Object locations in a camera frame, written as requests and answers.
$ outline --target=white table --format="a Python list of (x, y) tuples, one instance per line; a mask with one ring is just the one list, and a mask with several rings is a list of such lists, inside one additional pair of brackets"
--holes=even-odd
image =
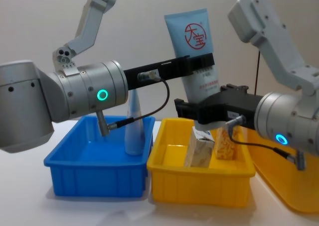
[[(250, 181), (251, 196), (245, 209), (156, 203), (149, 187), (138, 200), (56, 197), (43, 160), (75, 122), (54, 124), (50, 141), (33, 150), (17, 154), (0, 151), (1, 226), (319, 225), (319, 215), (289, 211), (259, 175)], [(156, 122), (154, 138), (159, 126)]]

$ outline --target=white wall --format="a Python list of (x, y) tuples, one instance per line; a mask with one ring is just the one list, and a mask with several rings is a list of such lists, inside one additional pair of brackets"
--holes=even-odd
[[(51, 54), (74, 37), (86, 0), (0, 0), (0, 62), (31, 59), (53, 71)], [(227, 14), (236, 0), (117, 0), (103, 17), (95, 46), (79, 55), (78, 66), (115, 59), (124, 69), (174, 57), (164, 21), (168, 13), (208, 8), (215, 60), (221, 84), (254, 89), (257, 49), (238, 39)], [(157, 118), (176, 116), (173, 100), (186, 100), (181, 80), (169, 81), (171, 98)], [(142, 112), (160, 106), (162, 84), (139, 90)], [(126, 114), (127, 106), (107, 110)]]
[[(319, 0), (270, 0), (304, 60), (319, 67)], [(268, 92), (296, 93), (276, 82), (265, 60), (261, 58), (257, 94)]]

